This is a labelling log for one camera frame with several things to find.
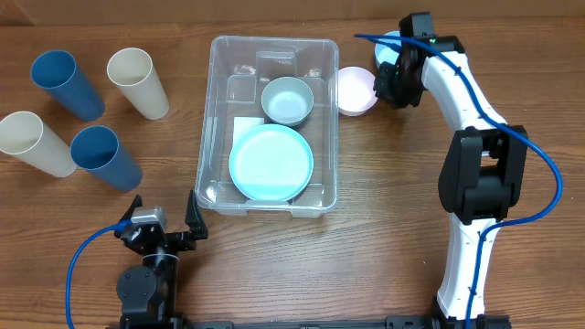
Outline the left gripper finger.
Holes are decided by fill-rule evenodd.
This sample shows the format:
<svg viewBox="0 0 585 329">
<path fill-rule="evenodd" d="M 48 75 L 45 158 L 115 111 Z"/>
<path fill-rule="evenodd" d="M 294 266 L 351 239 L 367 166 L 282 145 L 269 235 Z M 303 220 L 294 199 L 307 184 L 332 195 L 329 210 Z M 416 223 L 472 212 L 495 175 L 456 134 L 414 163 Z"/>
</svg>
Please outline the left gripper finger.
<svg viewBox="0 0 585 329">
<path fill-rule="evenodd" d="M 207 239 L 208 229 L 197 205 L 197 196 L 193 189 L 189 191 L 186 207 L 185 223 L 189 227 L 194 240 Z"/>
<path fill-rule="evenodd" d="M 136 195 L 129 208 L 125 211 L 119 222 L 115 225 L 114 236 L 116 238 L 119 238 L 121 234 L 124 232 L 125 228 L 132 223 L 131 219 L 134 210 L 138 207 L 141 207 L 142 205 L 143 205 L 142 197 L 140 195 Z"/>
</svg>

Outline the light blue plastic bowl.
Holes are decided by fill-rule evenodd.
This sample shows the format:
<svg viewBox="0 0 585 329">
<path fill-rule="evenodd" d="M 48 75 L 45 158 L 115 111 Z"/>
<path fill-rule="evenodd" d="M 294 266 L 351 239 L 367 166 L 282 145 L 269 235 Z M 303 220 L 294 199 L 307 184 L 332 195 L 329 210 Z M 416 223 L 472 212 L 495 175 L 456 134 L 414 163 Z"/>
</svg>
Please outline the light blue plastic bowl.
<svg viewBox="0 0 585 329">
<path fill-rule="evenodd" d="M 390 44 L 390 47 L 380 44 L 375 45 L 375 61 L 377 68 L 379 68 L 384 62 L 395 65 L 401 51 L 401 42 L 399 40 L 382 39 L 382 42 Z"/>
</svg>

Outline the pink plastic bowl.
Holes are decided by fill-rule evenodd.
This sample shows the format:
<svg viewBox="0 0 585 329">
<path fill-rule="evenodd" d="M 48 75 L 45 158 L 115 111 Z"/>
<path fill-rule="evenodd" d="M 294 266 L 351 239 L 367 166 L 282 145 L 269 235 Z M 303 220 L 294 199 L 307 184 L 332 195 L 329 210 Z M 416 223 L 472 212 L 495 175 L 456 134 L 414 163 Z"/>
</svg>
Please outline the pink plastic bowl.
<svg viewBox="0 0 585 329">
<path fill-rule="evenodd" d="M 378 97 L 375 76 L 367 69 L 345 67 L 338 71 L 338 110 L 346 116 L 359 116 L 371 109 Z"/>
</svg>

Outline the light blue plastic plate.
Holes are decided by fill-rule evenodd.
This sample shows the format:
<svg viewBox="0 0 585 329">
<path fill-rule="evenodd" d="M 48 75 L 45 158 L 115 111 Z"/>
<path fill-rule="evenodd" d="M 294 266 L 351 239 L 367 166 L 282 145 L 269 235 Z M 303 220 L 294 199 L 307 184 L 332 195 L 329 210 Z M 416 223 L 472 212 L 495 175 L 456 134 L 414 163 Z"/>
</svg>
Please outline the light blue plastic plate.
<svg viewBox="0 0 585 329">
<path fill-rule="evenodd" d="M 309 143 L 294 129 L 263 124 L 243 133 L 229 154 L 229 174 L 250 200 L 286 202 L 308 186 L 314 171 Z"/>
</svg>

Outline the clear plastic storage bin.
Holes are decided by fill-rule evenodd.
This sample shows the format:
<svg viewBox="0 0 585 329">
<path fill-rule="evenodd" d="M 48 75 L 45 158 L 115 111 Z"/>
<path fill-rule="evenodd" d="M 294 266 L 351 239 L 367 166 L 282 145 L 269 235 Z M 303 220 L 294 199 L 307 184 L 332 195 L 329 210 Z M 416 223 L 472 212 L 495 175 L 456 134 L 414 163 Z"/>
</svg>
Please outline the clear plastic storage bin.
<svg viewBox="0 0 585 329">
<path fill-rule="evenodd" d="M 200 207 L 221 215 L 251 211 L 289 212 L 295 218 L 319 218 L 338 201 L 339 49 L 330 39 L 216 37 L 210 48 L 207 96 L 195 193 Z M 314 171 L 308 186 L 286 202 L 252 201 L 229 174 L 235 117 L 269 118 L 261 107 L 264 88 L 280 77 L 309 85 L 314 106 L 296 131 L 309 143 Z"/>
</svg>

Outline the grey plastic bowl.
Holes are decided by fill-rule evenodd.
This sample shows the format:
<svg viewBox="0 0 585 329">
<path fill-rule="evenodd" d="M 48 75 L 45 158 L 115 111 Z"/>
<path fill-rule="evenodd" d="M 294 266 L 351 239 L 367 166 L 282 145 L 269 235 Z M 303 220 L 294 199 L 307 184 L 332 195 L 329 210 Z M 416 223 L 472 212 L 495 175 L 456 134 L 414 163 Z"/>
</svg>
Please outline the grey plastic bowl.
<svg viewBox="0 0 585 329">
<path fill-rule="evenodd" d="M 272 122 L 296 126 L 314 106 L 314 94 L 307 83 L 295 77 L 271 81 L 261 94 L 261 107 Z"/>
</svg>

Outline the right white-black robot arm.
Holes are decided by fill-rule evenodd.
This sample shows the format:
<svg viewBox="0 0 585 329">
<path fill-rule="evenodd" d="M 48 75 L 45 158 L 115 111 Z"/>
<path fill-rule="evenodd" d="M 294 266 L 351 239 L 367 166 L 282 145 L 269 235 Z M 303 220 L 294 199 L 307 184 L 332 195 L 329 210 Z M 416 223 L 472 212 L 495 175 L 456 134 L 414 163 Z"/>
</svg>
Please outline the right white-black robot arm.
<svg viewBox="0 0 585 329">
<path fill-rule="evenodd" d="M 396 60 L 379 67 L 373 90 L 393 108 L 416 107 L 429 91 L 452 129 L 438 190 L 449 215 L 446 270 L 433 305 L 442 328 L 508 328 L 506 316 L 484 313 L 484 284 L 501 223 L 520 196 L 527 148 L 481 118 L 505 123 L 488 102 L 455 36 L 435 34 L 431 14 L 399 22 Z"/>
</svg>

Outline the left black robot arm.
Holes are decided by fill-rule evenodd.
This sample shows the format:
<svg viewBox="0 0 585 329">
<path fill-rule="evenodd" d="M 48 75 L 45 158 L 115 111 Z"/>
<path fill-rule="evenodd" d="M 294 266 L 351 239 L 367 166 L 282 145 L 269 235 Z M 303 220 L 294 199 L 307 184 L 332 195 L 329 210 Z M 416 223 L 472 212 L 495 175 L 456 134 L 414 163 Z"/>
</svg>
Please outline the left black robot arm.
<svg viewBox="0 0 585 329">
<path fill-rule="evenodd" d="M 189 320 L 176 311 L 178 254 L 197 248 L 208 237 L 208 229 L 189 192 L 185 223 L 188 229 L 166 230 L 166 217 L 159 206 L 144 207 L 136 196 L 119 220 L 114 236 L 142 257 L 142 263 L 124 271 L 116 291 L 122 302 L 121 328 L 188 328 Z"/>
</svg>

